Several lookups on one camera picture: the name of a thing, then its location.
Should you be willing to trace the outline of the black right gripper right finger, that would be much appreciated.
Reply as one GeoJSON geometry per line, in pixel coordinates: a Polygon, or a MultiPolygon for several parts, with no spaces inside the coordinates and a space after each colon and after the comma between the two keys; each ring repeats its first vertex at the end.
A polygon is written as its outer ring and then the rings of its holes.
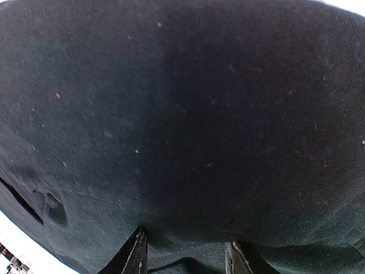
{"type": "Polygon", "coordinates": [[[240,241],[232,241],[225,246],[225,273],[279,274],[252,245],[240,241]]]}

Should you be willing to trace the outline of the black garment with logo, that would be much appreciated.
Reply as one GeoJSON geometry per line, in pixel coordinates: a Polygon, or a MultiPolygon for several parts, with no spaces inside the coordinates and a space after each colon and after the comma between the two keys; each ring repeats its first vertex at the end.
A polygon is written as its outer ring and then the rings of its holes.
{"type": "Polygon", "coordinates": [[[317,1],[1,4],[1,211],[80,273],[364,272],[364,17],[317,1]]]}

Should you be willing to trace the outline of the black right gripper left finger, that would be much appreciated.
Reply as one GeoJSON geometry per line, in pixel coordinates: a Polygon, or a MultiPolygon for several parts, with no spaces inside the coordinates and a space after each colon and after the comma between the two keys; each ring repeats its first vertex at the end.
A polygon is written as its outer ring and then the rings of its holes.
{"type": "Polygon", "coordinates": [[[147,234],[139,227],[98,274],[146,274],[147,247],[147,234]]]}

